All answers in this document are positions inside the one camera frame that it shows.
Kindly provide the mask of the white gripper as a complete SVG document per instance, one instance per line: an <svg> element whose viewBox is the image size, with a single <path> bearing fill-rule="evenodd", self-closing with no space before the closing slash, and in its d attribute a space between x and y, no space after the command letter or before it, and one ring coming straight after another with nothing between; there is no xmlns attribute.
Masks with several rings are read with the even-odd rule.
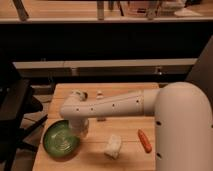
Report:
<svg viewBox="0 0 213 171"><path fill-rule="evenodd" d="M71 133L79 138L84 138L88 134L89 120L88 119L72 119L69 121Z"/></svg>

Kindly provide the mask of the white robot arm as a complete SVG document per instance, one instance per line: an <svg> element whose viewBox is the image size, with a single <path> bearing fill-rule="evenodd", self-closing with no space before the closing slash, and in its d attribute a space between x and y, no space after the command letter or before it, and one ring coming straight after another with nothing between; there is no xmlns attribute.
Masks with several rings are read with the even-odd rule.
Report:
<svg viewBox="0 0 213 171"><path fill-rule="evenodd" d="M187 82L88 100L70 93L60 108L73 134L87 132L90 118L155 117L156 171L213 171L213 112L206 94Z"/></svg>

